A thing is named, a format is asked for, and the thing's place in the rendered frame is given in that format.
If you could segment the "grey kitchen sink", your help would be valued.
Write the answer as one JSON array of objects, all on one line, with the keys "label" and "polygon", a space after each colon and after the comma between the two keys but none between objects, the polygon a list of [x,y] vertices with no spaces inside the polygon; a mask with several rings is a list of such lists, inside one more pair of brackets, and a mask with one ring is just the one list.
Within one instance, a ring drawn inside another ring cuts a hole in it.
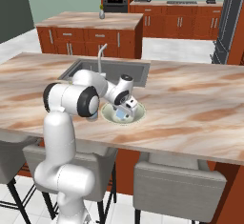
[{"label": "grey kitchen sink", "polygon": [[[101,71],[106,74],[106,78],[113,84],[117,84],[122,74],[133,78],[135,87],[145,87],[150,69],[149,63],[125,62],[125,61],[101,61]],[[95,59],[78,59],[59,77],[59,80],[71,81],[73,75],[79,70],[98,71],[98,62]]]}]

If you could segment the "red-brown base cupboard run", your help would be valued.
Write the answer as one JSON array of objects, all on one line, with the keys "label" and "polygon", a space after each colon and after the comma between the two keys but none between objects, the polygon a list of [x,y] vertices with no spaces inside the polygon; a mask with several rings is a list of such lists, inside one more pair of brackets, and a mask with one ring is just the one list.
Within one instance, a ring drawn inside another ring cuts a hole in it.
[{"label": "red-brown base cupboard run", "polygon": [[223,3],[168,4],[166,1],[130,3],[130,12],[143,14],[143,36],[215,40]]}]

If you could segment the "pale green ice bowl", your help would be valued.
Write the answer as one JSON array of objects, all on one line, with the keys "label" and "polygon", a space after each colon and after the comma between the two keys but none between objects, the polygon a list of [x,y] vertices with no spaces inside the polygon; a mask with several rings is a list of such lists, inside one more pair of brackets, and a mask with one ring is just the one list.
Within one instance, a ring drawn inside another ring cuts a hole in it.
[{"label": "pale green ice bowl", "polygon": [[139,103],[136,108],[134,117],[125,115],[123,118],[120,118],[116,115],[116,110],[113,108],[113,106],[110,103],[106,103],[101,109],[101,114],[104,119],[111,123],[128,125],[143,119],[145,117],[146,111],[145,107]]}]

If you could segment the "dark grey fridge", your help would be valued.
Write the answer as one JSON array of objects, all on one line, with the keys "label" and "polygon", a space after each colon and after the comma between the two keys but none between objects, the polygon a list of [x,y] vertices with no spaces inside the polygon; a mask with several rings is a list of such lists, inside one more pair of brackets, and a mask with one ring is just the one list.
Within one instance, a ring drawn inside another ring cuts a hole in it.
[{"label": "dark grey fridge", "polygon": [[211,56],[213,64],[227,64],[234,40],[237,20],[242,7],[242,1],[243,0],[224,0],[219,21],[218,35],[214,42],[214,52]]}]

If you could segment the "silver sink tap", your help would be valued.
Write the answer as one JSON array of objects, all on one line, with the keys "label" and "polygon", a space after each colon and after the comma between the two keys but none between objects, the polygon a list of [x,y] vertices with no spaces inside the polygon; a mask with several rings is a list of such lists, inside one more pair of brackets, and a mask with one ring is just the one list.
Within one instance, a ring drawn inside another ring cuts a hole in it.
[{"label": "silver sink tap", "polygon": [[102,68],[101,68],[101,57],[102,57],[102,52],[104,49],[106,49],[108,44],[106,43],[103,45],[101,48],[99,48],[98,55],[97,55],[97,62],[98,62],[98,73],[102,74]]}]

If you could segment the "black hob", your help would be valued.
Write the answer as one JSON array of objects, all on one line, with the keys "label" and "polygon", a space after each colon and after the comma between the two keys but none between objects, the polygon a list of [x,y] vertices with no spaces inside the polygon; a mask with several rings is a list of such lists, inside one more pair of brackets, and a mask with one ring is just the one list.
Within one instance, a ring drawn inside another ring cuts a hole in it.
[{"label": "black hob", "polygon": [[167,1],[168,5],[197,5],[197,1]]}]

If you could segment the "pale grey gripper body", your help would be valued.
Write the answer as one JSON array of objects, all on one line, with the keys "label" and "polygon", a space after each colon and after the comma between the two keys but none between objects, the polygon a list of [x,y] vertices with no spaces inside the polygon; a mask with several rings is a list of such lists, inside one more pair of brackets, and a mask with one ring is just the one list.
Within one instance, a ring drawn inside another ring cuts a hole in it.
[{"label": "pale grey gripper body", "polygon": [[123,111],[121,111],[121,110],[119,110],[117,108],[113,108],[113,109],[114,109],[114,112],[115,112],[115,117],[117,119],[119,119],[119,120],[125,120],[126,118],[129,117],[125,112],[123,112]]}]

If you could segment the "red-brown kitchen island cabinets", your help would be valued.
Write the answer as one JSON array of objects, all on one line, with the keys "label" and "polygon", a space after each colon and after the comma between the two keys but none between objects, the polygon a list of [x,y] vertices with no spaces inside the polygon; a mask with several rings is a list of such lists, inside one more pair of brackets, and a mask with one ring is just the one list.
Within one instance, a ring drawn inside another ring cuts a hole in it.
[{"label": "red-brown kitchen island cabinets", "polygon": [[65,11],[36,24],[43,53],[140,59],[142,13]]}]

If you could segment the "grey upholstered stool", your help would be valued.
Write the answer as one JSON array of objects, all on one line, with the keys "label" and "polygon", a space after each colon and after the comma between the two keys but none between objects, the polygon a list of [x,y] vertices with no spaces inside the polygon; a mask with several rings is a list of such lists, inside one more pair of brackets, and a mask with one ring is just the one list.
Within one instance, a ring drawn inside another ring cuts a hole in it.
[{"label": "grey upholstered stool", "polygon": [[143,211],[190,219],[213,220],[227,179],[205,160],[141,153],[133,172],[134,224]]},{"label": "grey upholstered stool", "polygon": [[[57,215],[56,211],[58,207],[57,204],[52,206],[49,193],[57,194],[57,191],[44,188],[36,183],[36,181],[34,180],[34,172],[37,165],[45,160],[45,148],[37,145],[28,145],[23,149],[23,153],[26,158],[26,162],[28,164],[36,189],[42,193],[51,219],[54,219]],[[88,196],[85,196],[85,200],[97,202],[99,222],[96,221],[96,223],[106,223],[112,197],[113,202],[116,203],[116,155],[116,148],[83,145],[78,146],[74,160],[71,162],[74,165],[83,166],[94,173],[95,185],[92,192]],[[112,189],[107,206],[106,208],[104,208],[103,199],[108,185],[112,186]]]},{"label": "grey upholstered stool", "polygon": [[39,145],[42,141],[38,137],[28,137],[21,142],[5,142],[0,141],[0,184],[5,184],[11,196],[13,203],[0,200],[0,206],[4,208],[18,210],[24,218],[26,224],[31,224],[26,213],[26,203],[22,201],[15,188],[15,176],[26,163],[23,149],[28,145]]}]

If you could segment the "red-brown counter base cabinet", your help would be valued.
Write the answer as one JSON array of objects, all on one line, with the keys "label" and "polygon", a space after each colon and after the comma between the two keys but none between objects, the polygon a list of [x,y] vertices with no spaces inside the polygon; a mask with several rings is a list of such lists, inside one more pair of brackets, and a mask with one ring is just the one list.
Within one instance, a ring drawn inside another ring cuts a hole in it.
[{"label": "red-brown counter base cabinet", "polygon": [[[104,158],[108,152],[105,146],[92,146],[89,144],[79,144],[74,163],[90,166],[92,170],[98,170],[95,158],[100,155]],[[37,146],[27,147],[25,154],[28,160],[22,166],[18,175],[32,177],[34,170],[41,159],[45,158],[44,142]],[[119,149],[115,158],[116,168],[116,189],[119,193],[133,195],[134,166],[139,160],[139,152]],[[223,194],[209,224],[234,224],[239,222],[244,224],[244,166],[229,163],[207,161],[207,167],[211,173],[221,173],[227,180]]]}]

